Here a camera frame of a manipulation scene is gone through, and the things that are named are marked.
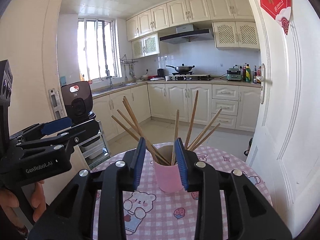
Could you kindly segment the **person left hand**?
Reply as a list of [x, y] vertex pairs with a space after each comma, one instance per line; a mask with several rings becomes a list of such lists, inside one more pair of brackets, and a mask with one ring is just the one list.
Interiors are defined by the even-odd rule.
[[[35, 189], [31, 195], [31, 204], [34, 208], [33, 220], [37, 222], [46, 210], [46, 198], [43, 191], [44, 180], [35, 183]], [[17, 197], [7, 189], [1, 189], [1, 207], [8, 219], [18, 228], [23, 228], [24, 223], [16, 215], [14, 208], [19, 207]]]

